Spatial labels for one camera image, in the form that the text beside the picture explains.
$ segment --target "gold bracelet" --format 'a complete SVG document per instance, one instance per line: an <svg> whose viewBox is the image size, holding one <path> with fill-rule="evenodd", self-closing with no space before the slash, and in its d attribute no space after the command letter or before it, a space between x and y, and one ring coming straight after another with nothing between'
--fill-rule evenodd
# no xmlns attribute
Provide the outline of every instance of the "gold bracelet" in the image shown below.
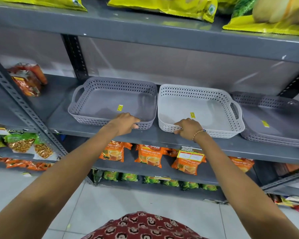
<svg viewBox="0 0 299 239"><path fill-rule="evenodd" d="M193 142L195 142L195 141L194 141L195 136L196 136L198 133L200 133L200 132L206 132L206 130L203 129L203 130L200 130L200 131L196 132L196 133L194 134L194 136L193 136Z"/></svg>

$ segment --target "yellow packet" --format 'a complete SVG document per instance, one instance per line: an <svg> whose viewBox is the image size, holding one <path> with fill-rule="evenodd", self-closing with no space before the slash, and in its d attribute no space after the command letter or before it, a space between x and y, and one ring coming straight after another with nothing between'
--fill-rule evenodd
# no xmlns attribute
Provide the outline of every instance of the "yellow packet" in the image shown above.
<svg viewBox="0 0 299 239"><path fill-rule="evenodd" d="M238 0L223 28L299 35L299 0Z"/></svg>
<svg viewBox="0 0 299 239"><path fill-rule="evenodd" d="M81 0L0 0L6 2L25 3L45 7L57 7L77 11L87 11Z"/></svg>
<svg viewBox="0 0 299 239"><path fill-rule="evenodd" d="M218 3L217 0L110 0L108 5L163 12L212 23Z"/></svg>
<svg viewBox="0 0 299 239"><path fill-rule="evenodd" d="M232 14L238 0L218 0L218 8L221 14Z"/></svg>

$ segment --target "tile floor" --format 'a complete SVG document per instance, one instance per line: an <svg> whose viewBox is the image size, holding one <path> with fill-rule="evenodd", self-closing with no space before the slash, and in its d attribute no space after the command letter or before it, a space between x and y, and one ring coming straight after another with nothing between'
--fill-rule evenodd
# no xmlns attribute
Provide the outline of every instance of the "tile floor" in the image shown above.
<svg viewBox="0 0 299 239"><path fill-rule="evenodd" d="M35 178L0 169L0 210ZM179 197L171 199L164 195L154 198L146 192L94 187L85 183L72 195L43 238L80 239L110 219L140 210L179 221L210 239L250 238L231 206ZM299 228L299 213L282 210Z"/></svg>

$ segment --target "nuts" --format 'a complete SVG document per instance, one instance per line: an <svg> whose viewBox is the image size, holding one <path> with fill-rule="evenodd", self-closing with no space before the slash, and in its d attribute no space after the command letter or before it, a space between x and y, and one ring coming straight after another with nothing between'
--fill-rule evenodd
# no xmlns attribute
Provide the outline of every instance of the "nuts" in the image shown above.
<svg viewBox="0 0 299 239"><path fill-rule="evenodd" d="M8 146L9 148L13 149L18 153L25 153L30 149L33 142L34 139L27 139L27 140L21 140L13 143L8 143Z"/></svg>
<svg viewBox="0 0 299 239"><path fill-rule="evenodd" d="M34 145L35 152L42 158L47 159L53 154L53 150L44 143Z"/></svg>

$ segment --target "red patterned garment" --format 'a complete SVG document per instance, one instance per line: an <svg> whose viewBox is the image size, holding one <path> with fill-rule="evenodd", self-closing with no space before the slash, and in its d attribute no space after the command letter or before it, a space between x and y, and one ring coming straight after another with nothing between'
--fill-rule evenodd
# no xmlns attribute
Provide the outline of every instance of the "red patterned garment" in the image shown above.
<svg viewBox="0 0 299 239"><path fill-rule="evenodd" d="M206 239L189 227L159 215L139 211L104 226L82 239Z"/></svg>

